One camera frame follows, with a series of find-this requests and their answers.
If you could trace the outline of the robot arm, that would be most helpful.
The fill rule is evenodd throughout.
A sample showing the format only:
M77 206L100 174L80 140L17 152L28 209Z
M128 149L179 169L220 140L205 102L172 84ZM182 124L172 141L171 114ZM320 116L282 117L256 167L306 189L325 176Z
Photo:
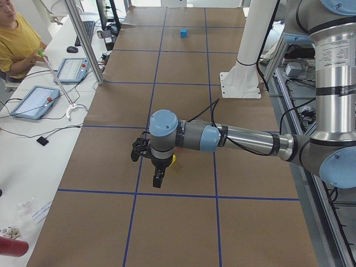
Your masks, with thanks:
M277 156L338 188L355 186L355 2L288 1L284 38L315 44L315 131L273 134L156 111L146 154L155 166L154 187L161 186L175 147L214 152L224 146Z

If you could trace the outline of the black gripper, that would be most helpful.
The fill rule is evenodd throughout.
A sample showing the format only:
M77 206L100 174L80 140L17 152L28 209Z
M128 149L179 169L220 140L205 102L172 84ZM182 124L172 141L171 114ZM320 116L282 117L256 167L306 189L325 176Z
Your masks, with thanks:
M151 162L155 167L152 185L155 188L160 188L165 177L165 168L169 167L172 164L172 156L166 159L159 159L152 155Z

